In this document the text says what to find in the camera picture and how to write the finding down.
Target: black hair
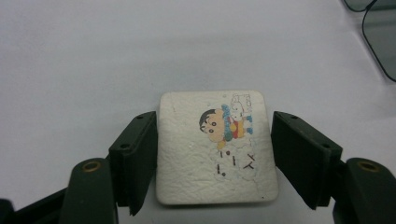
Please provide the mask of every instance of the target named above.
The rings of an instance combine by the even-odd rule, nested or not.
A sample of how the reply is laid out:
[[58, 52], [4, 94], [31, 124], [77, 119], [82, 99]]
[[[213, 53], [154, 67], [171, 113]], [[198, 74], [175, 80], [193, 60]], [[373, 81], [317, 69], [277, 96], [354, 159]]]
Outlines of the black hair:
[[204, 130], [202, 130], [202, 128], [204, 128], [205, 126], [202, 126], [202, 125], [204, 123], [206, 123], [207, 117], [211, 114], [216, 114], [216, 110], [215, 109], [207, 110], [204, 114], [202, 114], [201, 118], [199, 119], [199, 126], [200, 126], [201, 132], [204, 132]]

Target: cartoon character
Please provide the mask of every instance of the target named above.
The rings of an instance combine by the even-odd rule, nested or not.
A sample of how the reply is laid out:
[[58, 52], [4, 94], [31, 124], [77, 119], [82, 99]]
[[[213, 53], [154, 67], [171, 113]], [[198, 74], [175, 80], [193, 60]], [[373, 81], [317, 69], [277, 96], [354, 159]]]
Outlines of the cartoon character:
[[200, 130], [207, 133], [210, 141], [218, 143], [218, 149], [224, 148], [226, 142], [233, 139], [229, 117], [229, 107], [222, 105], [221, 109], [207, 110], [200, 118]]
[[218, 144], [217, 149], [225, 147], [233, 139], [243, 138], [245, 133], [253, 134], [251, 102], [249, 95], [242, 95], [248, 99], [242, 104], [239, 95], [234, 95], [231, 109], [222, 105], [221, 109], [210, 109], [202, 114], [199, 125], [203, 133], [207, 133], [210, 141]]

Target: cartoon drawing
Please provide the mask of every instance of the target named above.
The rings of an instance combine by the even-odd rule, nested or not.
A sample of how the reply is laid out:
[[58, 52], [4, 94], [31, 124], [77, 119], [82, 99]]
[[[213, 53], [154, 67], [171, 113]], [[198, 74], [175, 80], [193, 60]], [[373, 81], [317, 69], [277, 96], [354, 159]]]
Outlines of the cartoon drawing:
[[259, 158], [253, 150], [252, 122], [249, 94], [234, 94], [228, 105], [202, 114], [200, 130], [217, 143], [217, 150], [210, 153], [217, 180], [252, 180], [259, 172]]
[[202, 114], [200, 130], [218, 144], [217, 149], [222, 149], [233, 139], [243, 138], [246, 133], [253, 134], [251, 111], [250, 96], [234, 94], [230, 106], [222, 105]]

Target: cartoon face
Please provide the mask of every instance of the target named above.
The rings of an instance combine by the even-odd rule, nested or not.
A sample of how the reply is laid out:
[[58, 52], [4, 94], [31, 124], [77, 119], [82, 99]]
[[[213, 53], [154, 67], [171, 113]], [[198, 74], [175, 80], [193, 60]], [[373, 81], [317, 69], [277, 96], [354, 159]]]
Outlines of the cartoon face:
[[223, 111], [216, 109], [210, 112], [204, 113], [201, 118], [201, 131], [208, 134], [210, 141], [217, 143], [224, 138]]
[[243, 117], [244, 108], [240, 102], [232, 101], [231, 102], [231, 117], [234, 120], [240, 121]]

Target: brass screw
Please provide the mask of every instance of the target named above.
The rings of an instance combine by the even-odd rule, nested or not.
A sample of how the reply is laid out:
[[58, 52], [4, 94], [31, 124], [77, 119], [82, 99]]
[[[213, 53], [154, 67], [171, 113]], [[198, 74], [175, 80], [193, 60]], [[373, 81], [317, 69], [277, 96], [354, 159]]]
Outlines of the brass screw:
[[98, 170], [101, 167], [101, 163], [99, 161], [89, 161], [82, 166], [82, 171], [85, 173], [90, 173]]
[[358, 165], [362, 170], [369, 171], [369, 172], [379, 172], [379, 167], [372, 162], [369, 161], [358, 161]]

